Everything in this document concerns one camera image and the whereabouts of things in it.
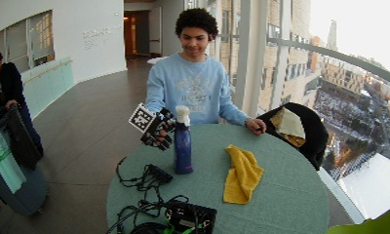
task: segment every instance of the sky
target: sky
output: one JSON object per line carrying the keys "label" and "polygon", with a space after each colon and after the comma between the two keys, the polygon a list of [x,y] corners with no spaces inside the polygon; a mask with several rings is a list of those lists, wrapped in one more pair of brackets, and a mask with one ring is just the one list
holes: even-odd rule
{"label": "sky", "polygon": [[337,46],[374,58],[390,70],[390,0],[310,0],[310,33],[328,42],[337,20]]}

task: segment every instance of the light blue sweater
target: light blue sweater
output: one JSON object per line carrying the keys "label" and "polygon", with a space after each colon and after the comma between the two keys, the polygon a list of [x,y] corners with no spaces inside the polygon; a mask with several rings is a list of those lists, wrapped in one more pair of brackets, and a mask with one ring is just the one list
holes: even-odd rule
{"label": "light blue sweater", "polygon": [[244,125],[249,116],[232,102],[229,85],[220,61],[207,57],[204,62],[191,62],[175,54],[150,71],[146,106],[152,112],[165,107],[176,117],[176,106],[185,105],[192,112],[192,125],[217,124],[220,117]]}

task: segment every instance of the handrail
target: handrail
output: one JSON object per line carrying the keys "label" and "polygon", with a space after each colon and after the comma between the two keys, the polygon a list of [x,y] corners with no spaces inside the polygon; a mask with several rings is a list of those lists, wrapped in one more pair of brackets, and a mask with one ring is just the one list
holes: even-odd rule
{"label": "handrail", "polygon": [[38,78],[39,76],[42,76],[45,73],[50,72],[51,70],[55,70],[58,67],[60,67],[60,66],[68,64],[70,62],[72,62],[72,60],[70,60],[70,61],[67,61],[67,62],[64,62],[64,63],[62,63],[62,64],[59,64],[59,65],[57,65],[57,66],[53,66],[53,67],[51,67],[50,69],[47,69],[46,71],[41,72],[38,75],[35,75],[35,76],[31,77],[29,80],[26,80],[25,85],[26,85],[27,82],[30,82],[31,80],[37,79],[37,78]]}

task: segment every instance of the round table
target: round table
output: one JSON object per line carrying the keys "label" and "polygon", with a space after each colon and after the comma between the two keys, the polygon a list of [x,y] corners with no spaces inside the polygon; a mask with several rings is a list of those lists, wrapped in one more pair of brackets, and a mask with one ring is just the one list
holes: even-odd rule
{"label": "round table", "polygon": [[[172,177],[160,186],[165,201],[185,195],[191,203],[217,210],[213,233],[325,233],[329,222],[329,201],[324,182],[305,156],[277,137],[256,136],[248,128],[228,124],[192,126],[195,172],[173,172],[173,149],[161,151],[142,146],[128,155],[119,170],[123,178],[139,177],[144,166],[152,164]],[[224,203],[224,186],[232,165],[225,151],[229,144],[251,151],[264,174],[247,205]],[[107,197],[108,225],[118,222],[124,207],[138,205],[144,192],[126,187],[115,175]],[[140,214],[142,221],[164,223]],[[132,218],[126,221],[132,230]]]}

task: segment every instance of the green object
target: green object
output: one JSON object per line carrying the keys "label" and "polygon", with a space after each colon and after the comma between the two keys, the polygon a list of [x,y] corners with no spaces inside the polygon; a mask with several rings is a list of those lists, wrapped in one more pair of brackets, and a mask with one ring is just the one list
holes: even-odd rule
{"label": "green object", "polygon": [[326,234],[390,234],[390,210],[375,219],[362,224],[342,225],[329,228]]}
{"label": "green object", "polygon": [[10,190],[15,194],[22,188],[23,183],[27,182],[26,175],[14,158],[10,145],[3,137],[0,131],[0,176]]}

